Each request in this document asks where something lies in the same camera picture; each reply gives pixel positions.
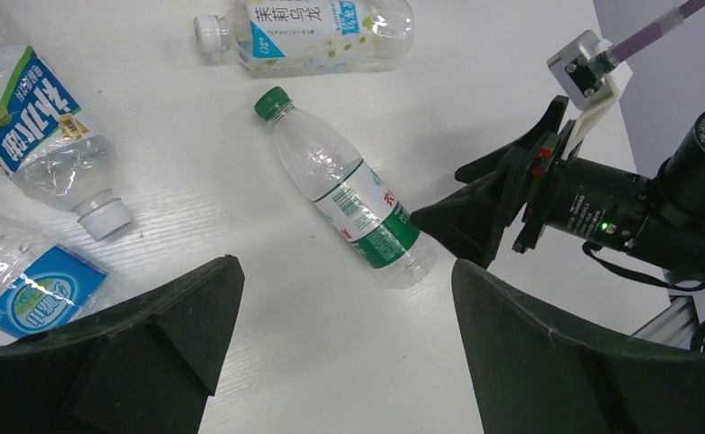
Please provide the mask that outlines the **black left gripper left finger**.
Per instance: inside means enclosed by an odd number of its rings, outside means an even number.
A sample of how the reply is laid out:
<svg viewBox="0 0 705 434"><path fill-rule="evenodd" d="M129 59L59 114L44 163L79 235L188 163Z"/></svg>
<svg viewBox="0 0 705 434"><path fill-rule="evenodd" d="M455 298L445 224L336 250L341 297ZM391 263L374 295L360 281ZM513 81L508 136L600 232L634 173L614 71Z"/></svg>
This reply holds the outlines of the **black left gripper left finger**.
<svg viewBox="0 0 705 434"><path fill-rule="evenodd" d="M238 258L0 345L0 433L195 433L240 310Z"/></svg>

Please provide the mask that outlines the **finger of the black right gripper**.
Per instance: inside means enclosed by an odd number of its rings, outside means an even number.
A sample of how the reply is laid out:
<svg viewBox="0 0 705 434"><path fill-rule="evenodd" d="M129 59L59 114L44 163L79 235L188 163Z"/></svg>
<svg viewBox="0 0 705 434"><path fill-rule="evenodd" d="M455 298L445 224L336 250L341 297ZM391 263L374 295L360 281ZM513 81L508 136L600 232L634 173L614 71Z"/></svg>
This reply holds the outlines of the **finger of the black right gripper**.
<svg viewBox="0 0 705 434"><path fill-rule="evenodd" d="M463 184L470 184L495 172L511 151L528 153L539 139L559 130L568 104L568 97L556 96L540 120L528 132L492 153L459 167L454 174L455 180Z"/></svg>
<svg viewBox="0 0 705 434"><path fill-rule="evenodd" d="M475 161L457 169L455 178L465 186L412 212L410 220L455 257L486 269L525 204L531 164Z"/></svg>

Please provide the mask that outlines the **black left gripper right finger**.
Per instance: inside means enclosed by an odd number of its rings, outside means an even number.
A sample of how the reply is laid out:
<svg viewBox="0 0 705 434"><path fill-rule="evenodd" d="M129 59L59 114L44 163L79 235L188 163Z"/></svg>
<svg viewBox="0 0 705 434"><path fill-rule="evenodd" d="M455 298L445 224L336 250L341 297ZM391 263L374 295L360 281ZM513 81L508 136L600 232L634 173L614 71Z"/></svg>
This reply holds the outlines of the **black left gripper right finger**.
<svg viewBox="0 0 705 434"><path fill-rule="evenodd" d="M460 259L451 288L486 433L705 433L705 354L594 324Z"/></svg>

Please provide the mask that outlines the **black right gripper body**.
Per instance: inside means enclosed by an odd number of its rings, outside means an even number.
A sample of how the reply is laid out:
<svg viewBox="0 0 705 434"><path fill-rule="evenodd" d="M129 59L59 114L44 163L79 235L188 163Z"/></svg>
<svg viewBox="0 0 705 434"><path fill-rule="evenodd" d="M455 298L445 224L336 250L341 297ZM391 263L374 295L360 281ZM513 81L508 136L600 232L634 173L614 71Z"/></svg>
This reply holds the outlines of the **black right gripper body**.
<svg viewBox="0 0 705 434"><path fill-rule="evenodd" d="M523 228L512 249L534 249L543 230L552 228L627 255L657 255L653 181L577 156L563 160L563 148L559 135L548 134L533 151Z"/></svg>

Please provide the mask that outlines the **green label bottle green cap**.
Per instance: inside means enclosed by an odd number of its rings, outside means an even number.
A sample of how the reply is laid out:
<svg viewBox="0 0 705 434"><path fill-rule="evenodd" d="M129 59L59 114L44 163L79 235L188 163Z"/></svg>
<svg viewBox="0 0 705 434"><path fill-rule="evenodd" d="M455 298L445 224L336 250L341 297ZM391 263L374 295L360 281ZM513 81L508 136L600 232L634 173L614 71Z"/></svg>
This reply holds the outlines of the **green label bottle green cap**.
<svg viewBox="0 0 705 434"><path fill-rule="evenodd" d="M411 288L437 261L434 244L395 193L336 128L280 87L255 103L288 175L388 287Z"/></svg>

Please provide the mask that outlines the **blue label crushed bottle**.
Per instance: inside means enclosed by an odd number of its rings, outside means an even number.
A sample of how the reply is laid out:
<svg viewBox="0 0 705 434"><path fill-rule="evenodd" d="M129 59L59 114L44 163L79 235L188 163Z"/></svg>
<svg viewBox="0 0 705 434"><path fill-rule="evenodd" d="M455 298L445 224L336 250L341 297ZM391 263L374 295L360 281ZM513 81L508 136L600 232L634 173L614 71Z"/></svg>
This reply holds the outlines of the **blue label crushed bottle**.
<svg viewBox="0 0 705 434"><path fill-rule="evenodd" d="M39 334L113 301L106 270L0 213L0 332Z"/></svg>

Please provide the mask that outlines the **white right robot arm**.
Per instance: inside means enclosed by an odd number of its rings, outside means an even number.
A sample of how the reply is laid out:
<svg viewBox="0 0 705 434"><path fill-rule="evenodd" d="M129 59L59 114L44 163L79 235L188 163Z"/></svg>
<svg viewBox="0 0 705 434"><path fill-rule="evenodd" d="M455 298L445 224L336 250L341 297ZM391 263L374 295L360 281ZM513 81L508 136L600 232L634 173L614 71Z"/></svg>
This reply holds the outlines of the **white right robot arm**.
<svg viewBox="0 0 705 434"><path fill-rule="evenodd" d="M524 135L456 170L461 188L421 208L412 222L459 259L487 268L515 219L517 253L533 250L552 228L663 270L663 278L606 268L637 283L683 293L705 290L705 111L676 152L648 178L581 158L568 149L576 135L564 118L569 99L554 98ZM705 354L705 320L689 341Z"/></svg>

